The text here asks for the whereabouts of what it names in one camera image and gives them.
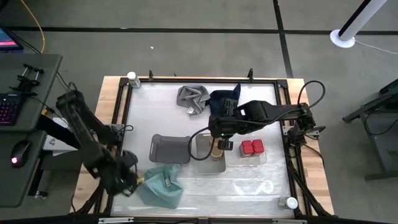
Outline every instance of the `gray plastic basket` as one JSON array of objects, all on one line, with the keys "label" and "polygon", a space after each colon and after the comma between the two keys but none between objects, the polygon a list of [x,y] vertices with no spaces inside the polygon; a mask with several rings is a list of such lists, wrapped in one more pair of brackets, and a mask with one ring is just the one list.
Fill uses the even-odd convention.
[{"label": "gray plastic basket", "polygon": [[155,134],[150,145],[149,160],[164,164],[188,164],[190,137],[170,137]]}]

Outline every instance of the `wooden table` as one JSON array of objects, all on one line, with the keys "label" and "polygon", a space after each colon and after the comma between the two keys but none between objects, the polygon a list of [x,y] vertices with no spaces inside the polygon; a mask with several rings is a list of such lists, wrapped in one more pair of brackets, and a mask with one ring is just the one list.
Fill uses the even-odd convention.
[{"label": "wooden table", "polygon": [[[104,124],[110,124],[112,122],[113,110],[116,102],[116,95],[119,88],[119,80],[121,77],[104,77],[103,84],[101,87],[101,92],[99,93],[98,104],[95,111],[95,116]],[[204,77],[167,77],[167,78],[204,78]],[[206,79],[217,79],[218,77],[206,77]],[[303,79],[291,78],[287,79],[289,84],[290,101],[292,103],[297,102],[299,96],[299,91],[304,85]],[[119,110],[118,123],[121,123],[121,118],[123,115],[124,102],[126,99],[127,90],[123,91],[121,107]],[[301,102],[308,103],[307,92],[304,90],[300,99]],[[307,144],[317,151],[319,151],[318,141],[307,138]],[[311,190],[312,194],[317,198],[318,202],[321,203],[323,208],[333,214],[333,206],[330,200],[328,183],[326,181],[325,170],[322,166],[322,160],[315,152],[307,147],[302,147],[302,160],[303,168],[305,173],[305,178],[307,181],[307,186]],[[93,179],[92,176],[87,172],[84,166],[81,167],[79,179],[76,185],[75,196],[73,198],[73,204],[78,210],[94,192],[95,188],[98,186],[98,179]],[[296,184],[298,202],[300,209],[305,213],[302,191]],[[104,193],[103,201],[101,204],[100,211],[103,211],[106,206],[106,200],[108,196],[106,192]]]}]

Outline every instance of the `bottle cap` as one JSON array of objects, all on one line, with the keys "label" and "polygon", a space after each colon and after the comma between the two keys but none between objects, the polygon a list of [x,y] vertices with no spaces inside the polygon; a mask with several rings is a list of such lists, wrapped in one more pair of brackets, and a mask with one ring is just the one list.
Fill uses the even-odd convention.
[{"label": "bottle cap", "polygon": [[296,200],[296,198],[293,197],[289,197],[286,200],[286,206],[288,206],[291,209],[296,209],[297,206],[299,205],[298,201]]},{"label": "bottle cap", "polygon": [[136,75],[135,72],[129,72],[129,73],[127,74],[127,77],[128,77],[129,79],[135,79],[135,78],[137,77],[137,75]]}]

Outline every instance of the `red light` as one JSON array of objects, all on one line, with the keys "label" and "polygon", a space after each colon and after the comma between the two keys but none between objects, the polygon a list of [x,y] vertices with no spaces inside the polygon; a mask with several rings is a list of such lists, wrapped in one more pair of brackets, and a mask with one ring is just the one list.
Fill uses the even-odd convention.
[{"label": "red light", "polygon": [[0,42],[0,46],[16,45],[14,41]]}]

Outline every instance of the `computer mouse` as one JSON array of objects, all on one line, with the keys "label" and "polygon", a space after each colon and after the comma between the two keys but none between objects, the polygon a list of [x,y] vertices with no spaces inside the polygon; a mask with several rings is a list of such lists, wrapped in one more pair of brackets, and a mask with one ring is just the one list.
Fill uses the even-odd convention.
[{"label": "computer mouse", "polygon": [[30,141],[24,139],[19,141],[11,151],[11,166],[21,168],[25,165],[30,149]]}]

